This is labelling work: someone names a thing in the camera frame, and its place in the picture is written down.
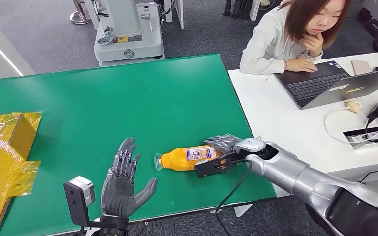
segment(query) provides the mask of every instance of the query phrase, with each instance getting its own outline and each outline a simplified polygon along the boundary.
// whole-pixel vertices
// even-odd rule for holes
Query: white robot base
[[[158,7],[152,3],[137,4],[138,15],[150,15],[140,19],[141,33],[120,35],[112,42],[101,46],[100,40],[106,37],[104,30],[110,26],[109,17],[101,16],[96,36],[94,52],[99,66],[131,64],[164,59],[163,39],[161,36]]]

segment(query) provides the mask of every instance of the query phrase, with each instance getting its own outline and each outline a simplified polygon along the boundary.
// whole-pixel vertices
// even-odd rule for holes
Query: white sweater
[[[279,7],[266,13],[254,28],[253,37],[243,50],[240,62],[242,73],[254,75],[271,75],[284,73],[284,60],[307,58],[319,60],[309,56],[307,48],[301,43],[295,44],[284,32],[284,24],[290,6],[279,10]]]

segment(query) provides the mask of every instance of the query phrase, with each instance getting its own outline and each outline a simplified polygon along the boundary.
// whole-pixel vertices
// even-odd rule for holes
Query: plastic bottle
[[[193,171],[195,164],[202,160],[215,159],[222,154],[209,145],[177,148],[169,153],[154,155],[156,170]]]

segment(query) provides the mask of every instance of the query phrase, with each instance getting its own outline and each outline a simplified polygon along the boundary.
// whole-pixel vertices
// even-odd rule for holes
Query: bottle cap
[[[156,153],[154,155],[154,168],[156,169],[156,171],[160,171],[161,169],[163,169],[163,164],[161,163],[161,157],[163,155],[161,153]]]

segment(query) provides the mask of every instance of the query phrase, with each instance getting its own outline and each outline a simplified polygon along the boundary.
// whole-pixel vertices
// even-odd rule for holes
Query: green table
[[[134,136],[142,154],[140,190],[158,187],[130,220],[214,207],[246,170],[199,179],[195,172],[154,169],[153,155],[200,145],[209,136],[251,131],[219,55],[0,79],[0,114],[43,112],[28,160],[41,160],[32,193],[15,197],[0,235],[36,236],[78,229],[63,182],[78,175],[94,183],[89,217],[100,217],[100,192],[121,141]],[[275,197],[270,182],[250,174],[227,203]]]

